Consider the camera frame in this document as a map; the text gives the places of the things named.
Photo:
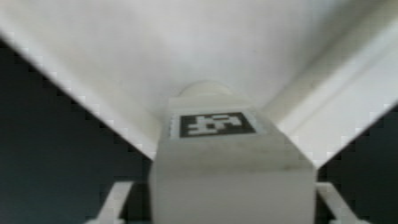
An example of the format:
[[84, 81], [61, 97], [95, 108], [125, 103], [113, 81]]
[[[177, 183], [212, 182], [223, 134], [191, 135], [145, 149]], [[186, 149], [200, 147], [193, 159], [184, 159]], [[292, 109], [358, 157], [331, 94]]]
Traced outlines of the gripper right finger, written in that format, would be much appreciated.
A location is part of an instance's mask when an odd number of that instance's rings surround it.
[[331, 182], [317, 183], [317, 192], [335, 215], [330, 224], [372, 224], [358, 217], [349, 203], [344, 199], [344, 196], [338, 192], [338, 189], [335, 187], [335, 184]]

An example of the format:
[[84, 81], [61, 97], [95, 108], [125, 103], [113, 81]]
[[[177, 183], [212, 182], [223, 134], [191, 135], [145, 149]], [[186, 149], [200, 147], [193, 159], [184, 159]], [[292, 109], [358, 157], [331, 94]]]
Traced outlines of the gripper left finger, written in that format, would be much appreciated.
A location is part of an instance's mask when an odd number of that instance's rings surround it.
[[150, 224], [148, 188], [143, 183], [115, 183], [99, 215], [86, 224]]

